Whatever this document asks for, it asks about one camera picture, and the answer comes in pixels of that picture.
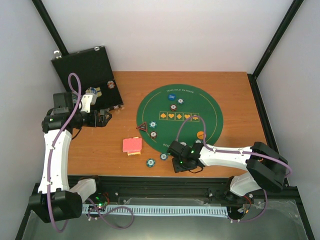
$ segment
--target white wall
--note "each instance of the white wall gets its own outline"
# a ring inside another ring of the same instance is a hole
[[[70,52],[114,71],[252,73],[292,0],[43,0]]]
[[[0,23],[0,238],[12,240],[42,174],[41,121],[63,88],[50,63],[55,44],[31,0],[2,1]]]
[[[320,239],[320,1],[306,0],[258,78],[280,153]]]

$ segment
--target gray floor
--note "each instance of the gray floor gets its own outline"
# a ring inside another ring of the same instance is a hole
[[[274,202],[259,219],[249,223],[231,224],[219,217],[155,217],[137,216],[131,227],[124,230],[110,228],[103,221],[83,215],[69,221],[63,233],[56,233],[50,223],[43,223],[31,214],[24,240],[303,240],[307,239],[297,209],[291,205]],[[252,206],[248,216],[257,215],[261,209]],[[129,216],[108,216],[110,222],[124,226]]]

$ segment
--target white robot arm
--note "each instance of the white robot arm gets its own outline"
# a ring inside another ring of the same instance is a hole
[[[90,110],[90,106],[96,102],[96,98],[93,93],[86,93],[82,96],[79,109],[52,147],[58,132],[74,110],[70,92],[53,95],[54,108],[47,113],[42,122],[45,140],[42,179],[38,194],[29,198],[29,206],[45,223],[51,221],[48,206],[45,204],[48,185],[50,185],[51,206],[56,221],[78,218],[82,212],[82,203],[97,190],[96,180],[92,178],[80,180],[77,185],[70,189],[67,172],[68,152],[73,129],[80,130],[84,126],[105,127],[112,118],[108,111]],[[48,166],[50,151],[52,152],[51,165]],[[48,181],[48,170],[50,170],[50,181]]]
[[[206,147],[203,147],[200,151],[199,161],[204,166],[225,166],[236,169],[242,169],[248,171],[247,160],[251,157],[250,154],[241,154],[240,152],[252,152],[250,146],[241,148],[231,148],[231,147],[214,147],[207,145],[211,149],[223,150],[223,151],[233,151],[239,152],[235,153],[222,153],[214,152]],[[230,184],[230,192],[237,196],[244,196],[246,193],[261,189],[261,187],[254,180],[249,172],[246,172],[240,176],[235,176]]]
[[[265,189],[270,192],[282,191],[286,167],[282,164],[259,159],[253,153],[277,159],[285,165],[286,159],[262,142],[241,148],[204,146],[195,143],[192,147],[173,141],[167,151],[173,156],[172,163],[176,173],[194,170],[198,167],[225,166],[246,171],[240,176],[231,177],[227,190],[236,196]]]

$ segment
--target wooden table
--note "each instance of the wooden table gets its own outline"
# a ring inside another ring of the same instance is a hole
[[[122,152],[125,138],[140,137],[136,129],[137,109],[152,90],[168,84],[188,84],[205,90],[218,102],[223,113],[223,130],[217,147],[246,147],[266,142],[245,72],[114,72],[124,108],[113,110],[106,127],[84,127],[71,141],[69,175],[144,176],[144,177],[230,177],[243,170],[210,166],[197,174],[175,173],[171,161],[160,160],[160,153],[142,141],[141,155]],[[156,159],[147,167],[149,158]]]

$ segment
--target red triangle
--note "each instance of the red triangle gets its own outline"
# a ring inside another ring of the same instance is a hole
[[[136,129],[147,132],[148,131],[147,122],[145,121],[144,123],[140,124],[139,126],[136,127]]]

